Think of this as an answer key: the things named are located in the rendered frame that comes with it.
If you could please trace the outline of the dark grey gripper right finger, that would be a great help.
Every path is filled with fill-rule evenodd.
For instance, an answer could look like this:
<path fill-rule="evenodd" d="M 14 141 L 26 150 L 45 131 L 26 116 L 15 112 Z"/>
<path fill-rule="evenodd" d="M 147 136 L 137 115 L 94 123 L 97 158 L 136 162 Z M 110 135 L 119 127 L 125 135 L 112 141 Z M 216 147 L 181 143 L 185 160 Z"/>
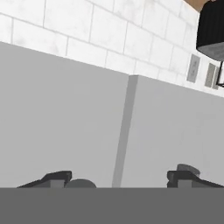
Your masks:
<path fill-rule="evenodd" d="M 178 188 L 181 186 L 180 182 L 183 182 L 185 186 L 189 187 L 214 187 L 224 188 L 224 185 L 219 185 L 201 178 L 198 178 L 190 171 L 168 171 L 166 175 L 168 182 L 168 188 Z"/>

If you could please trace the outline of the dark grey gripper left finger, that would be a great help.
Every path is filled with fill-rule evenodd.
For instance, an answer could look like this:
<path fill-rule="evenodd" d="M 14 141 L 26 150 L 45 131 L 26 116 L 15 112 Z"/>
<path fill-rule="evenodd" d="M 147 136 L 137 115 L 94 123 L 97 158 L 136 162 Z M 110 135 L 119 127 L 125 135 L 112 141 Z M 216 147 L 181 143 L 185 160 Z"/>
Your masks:
<path fill-rule="evenodd" d="M 20 188 L 63 188 L 72 179 L 71 171 L 56 171 L 47 173 L 42 179 L 21 185 Z"/>

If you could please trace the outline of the grey round knob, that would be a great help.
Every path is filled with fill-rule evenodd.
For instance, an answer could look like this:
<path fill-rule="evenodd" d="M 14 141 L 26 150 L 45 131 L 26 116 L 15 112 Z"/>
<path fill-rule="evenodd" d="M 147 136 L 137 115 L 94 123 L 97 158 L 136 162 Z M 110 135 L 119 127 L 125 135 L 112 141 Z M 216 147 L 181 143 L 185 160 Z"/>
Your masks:
<path fill-rule="evenodd" d="M 66 188 L 96 188 L 96 185 L 91 180 L 77 178 L 68 182 Z"/>
<path fill-rule="evenodd" d="M 198 177 L 200 176 L 200 170 L 189 164 L 178 164 L 177 171 L 189 171 Z"/>

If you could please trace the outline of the black range hood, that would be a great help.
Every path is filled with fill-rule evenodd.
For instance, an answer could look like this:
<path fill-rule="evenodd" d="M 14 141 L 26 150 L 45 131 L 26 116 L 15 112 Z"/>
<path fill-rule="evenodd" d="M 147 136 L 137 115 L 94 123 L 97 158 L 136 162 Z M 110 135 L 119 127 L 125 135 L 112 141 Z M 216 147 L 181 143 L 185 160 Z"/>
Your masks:
<path fill-rule="evenodd" d="M 224 61 L 224 0 L 209 0 L 199 14 L 196 49 L 212 60 Z"/>

